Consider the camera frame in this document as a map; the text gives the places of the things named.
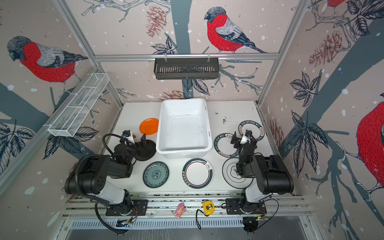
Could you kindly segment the green rim lettered plate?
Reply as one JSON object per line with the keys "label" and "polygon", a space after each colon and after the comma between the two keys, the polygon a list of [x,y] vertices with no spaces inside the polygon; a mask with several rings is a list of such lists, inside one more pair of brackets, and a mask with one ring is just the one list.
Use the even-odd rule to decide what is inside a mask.
{"label": "green rim lettered plate", "polygon": [[241,136],[246,130],[253,132],[253,136],[257,141],[261,141],[265,136],[265,129],[261,124],[252,120],[242,121],[238,126],[238,132]]}
{"label": "green rim lettered plate", "polygon": [[215,151],[222,157],[233,158],[239,155],[239,150],[231,143],[233,134],[223,133],[216,136],[214,140]]}

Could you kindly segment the white plate black flower outline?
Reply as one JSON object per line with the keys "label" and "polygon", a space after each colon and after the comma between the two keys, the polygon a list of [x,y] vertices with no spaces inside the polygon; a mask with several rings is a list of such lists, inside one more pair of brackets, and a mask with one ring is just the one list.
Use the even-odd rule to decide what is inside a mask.
{"label": "white plate black flower outline", "polygon": [[222,174],[225,181],[235,189],[245,189],[253,183],[252,178],[242,178],[237,173],[236,164],[238,163],[239,158],[230,158],[227,159],[222,166]]}

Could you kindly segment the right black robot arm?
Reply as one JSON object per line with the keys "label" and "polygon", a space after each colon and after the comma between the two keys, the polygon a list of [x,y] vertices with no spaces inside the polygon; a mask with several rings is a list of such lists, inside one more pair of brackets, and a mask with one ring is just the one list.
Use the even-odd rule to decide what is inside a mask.
{"label": "right black robot arm", "polygon": [[239,160],[235,164],[235,173],[240,179],[255,180],[242,188],[240,209],[244,213],[261,212],[259,205],[273,195],[291,194],[294,181],[283,160],[278,155],[265,157],[256,153],[257,140],[249,131],[242,138],[233,134],[231,144],[239,150]]}

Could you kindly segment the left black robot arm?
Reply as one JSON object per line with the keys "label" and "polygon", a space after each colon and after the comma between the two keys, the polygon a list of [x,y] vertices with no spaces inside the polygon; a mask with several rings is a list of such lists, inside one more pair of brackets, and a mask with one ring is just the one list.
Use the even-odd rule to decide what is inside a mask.
{"label": "left black robot arm", "polygon": [[134,208],[130,193],[108,182],[107,177],[131,176],[135,155],[147,145],[146,135],[136,143],[130,131],[124,131],[121,136],[105,134],[102,143],[109,154],[81,158],[66,180],[65,192],[102,203],[116,212],[129,213]]}

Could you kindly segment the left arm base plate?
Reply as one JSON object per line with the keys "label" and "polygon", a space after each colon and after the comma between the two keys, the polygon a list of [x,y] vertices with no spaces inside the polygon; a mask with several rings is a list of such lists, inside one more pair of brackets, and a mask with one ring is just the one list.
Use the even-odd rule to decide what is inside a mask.
{"label": "left arm base plate", "polygon": [[107,207],[106,216],[123,217],[123,216],[145,216],[148,200],[131,200],[118,205],[110,205]]}

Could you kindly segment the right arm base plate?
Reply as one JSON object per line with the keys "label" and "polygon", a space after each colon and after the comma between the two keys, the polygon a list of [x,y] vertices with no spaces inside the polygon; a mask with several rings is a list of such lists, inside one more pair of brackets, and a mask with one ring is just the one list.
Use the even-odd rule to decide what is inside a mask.
{"label": "right arm base plate", "polygon": [[224,208],[228,215],[266,215],[263,203],[249,203],[239,198],[225,199]]}

